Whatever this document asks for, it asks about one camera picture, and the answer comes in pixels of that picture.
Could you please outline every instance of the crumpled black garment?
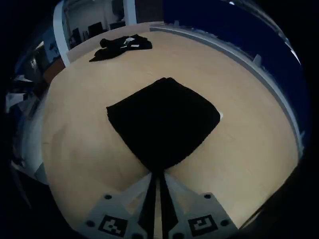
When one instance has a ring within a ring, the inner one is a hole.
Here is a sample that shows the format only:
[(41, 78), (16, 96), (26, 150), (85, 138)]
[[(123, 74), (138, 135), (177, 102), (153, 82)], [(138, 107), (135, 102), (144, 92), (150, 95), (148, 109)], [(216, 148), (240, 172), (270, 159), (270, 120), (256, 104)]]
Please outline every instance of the crumpled black garment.
[(109, 48), (99, 49), (94, 54), (94, 57), (91, 60), (89, 60), (89, 62), (112, 59), (123, 54), (124, 52), (126, 52), (125, 49), (116, 49), (116, 50), (109, 49)]
[[(134, 38), (134, 40), (125, 42), (130, 37)], [(112, 59), (123, 54), (126, 51), (147, 50), (152, 49), (153, 47), (152, 43), (147, 40), (146, 37), (141, 37), (137, 34), (130, 37), (123, 36), (114, 40), (107, 40), (103, 38), (100, 41), (100, 45), (103, 49), (99, 49), (94, 54), (94, 58), (89, 60), (89, 62)]]
[(151, 172), (181, 162), (220, 121), (209, 101), (172, 78), (157, 80), (107, 107), (107, 114), (126, 145)]

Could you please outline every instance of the white label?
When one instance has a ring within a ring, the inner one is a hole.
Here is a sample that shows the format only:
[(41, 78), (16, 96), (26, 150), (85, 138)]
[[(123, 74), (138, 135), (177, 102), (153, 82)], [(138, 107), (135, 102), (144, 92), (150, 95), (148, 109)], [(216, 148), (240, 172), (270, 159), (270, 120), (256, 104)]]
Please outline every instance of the white label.
[(133, 40), (135, 40), (135, 39), (132, 38), (132, 37), (127, 38), (127, 39), (125, 40), (125, 42), (124, 42), (124, 45), (127, 44), (127, 43), (129, 43), (130, 41), (133, 41)]

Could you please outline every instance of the desk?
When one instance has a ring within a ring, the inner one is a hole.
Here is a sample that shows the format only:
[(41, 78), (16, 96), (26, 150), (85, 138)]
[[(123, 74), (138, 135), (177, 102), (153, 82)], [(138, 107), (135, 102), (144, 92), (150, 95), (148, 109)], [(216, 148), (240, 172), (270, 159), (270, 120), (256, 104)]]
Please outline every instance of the desk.
[(265, 86), (223, 53), (170, 33), (141, 35), (152, 42), (152, 50), (89, 63), (94, 50), (51, 83), (42, 151), (58, 207), (77, 228), (103, 194), (124, 190), (147, 174), (111, 126), (106, 107), (155, 80), (173, 77), (224, 117), (169, 172), (198, 193), (212, 192), (240, 227), (297, 165), (288, 119)]

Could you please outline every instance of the blue partition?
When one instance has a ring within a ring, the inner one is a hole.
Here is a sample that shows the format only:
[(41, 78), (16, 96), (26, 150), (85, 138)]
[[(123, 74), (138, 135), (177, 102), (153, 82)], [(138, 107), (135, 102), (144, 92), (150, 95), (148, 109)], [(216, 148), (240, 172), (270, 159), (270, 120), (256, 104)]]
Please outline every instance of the blue partition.
[(265, 22), (248, 11), (219, 0), (163, 0), (166, 23), (179, 20), (232, 43), (253, 59), (262, 57), (262, 66), (272, 75), (297, 118), (303, 143), (310, 134), (310, 98), (302, 67), (284, 40)]

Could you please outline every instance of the white pillar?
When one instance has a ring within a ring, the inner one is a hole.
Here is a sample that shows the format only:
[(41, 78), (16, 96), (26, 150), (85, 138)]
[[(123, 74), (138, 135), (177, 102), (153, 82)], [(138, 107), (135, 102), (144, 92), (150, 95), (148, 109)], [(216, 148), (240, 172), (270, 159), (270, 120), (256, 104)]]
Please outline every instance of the white pillar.
[(135, 0), (123, 0), (125, 25), (136, 24)]
[(68, 65), (70, 65), (70, 61), (67, 57), (67, 52), (69, 51), (68, 44), (67, 44), (68, 35), (66, 35), (67, 32), (64, 33), (64, 30), (63, 30), (63, 14), (64, 14), (63, 5), (64, 5), (64, 0), (59, 2), (54, 8), (53, 31), (54, 31), (55, 41), (57, 43), (57, 48), (59, 49), (63, 63), (65, 67), (68, 67)]

